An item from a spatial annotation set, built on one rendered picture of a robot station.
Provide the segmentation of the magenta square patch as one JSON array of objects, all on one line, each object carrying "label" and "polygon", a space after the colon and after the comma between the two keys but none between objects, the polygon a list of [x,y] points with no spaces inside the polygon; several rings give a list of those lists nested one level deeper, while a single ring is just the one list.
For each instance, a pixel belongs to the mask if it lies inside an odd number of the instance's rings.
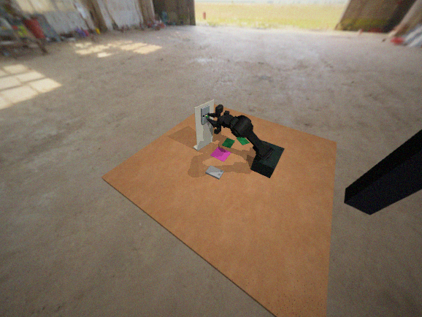
[{"label": "magenta square patch", "polygon": [[224,162],[227,159],[227,157],[230,155],[230,153],[231,152],[229,152],[229,151],[227,151],[225,149],[222,149],[220,147],[217,147],[215,149],[215,151],[211,154],[211,156],[213,156],[213,157],[215,157],[215,158],[217,158],[217,159],[219,159],[219,160],[221,160],[221,161]]}]

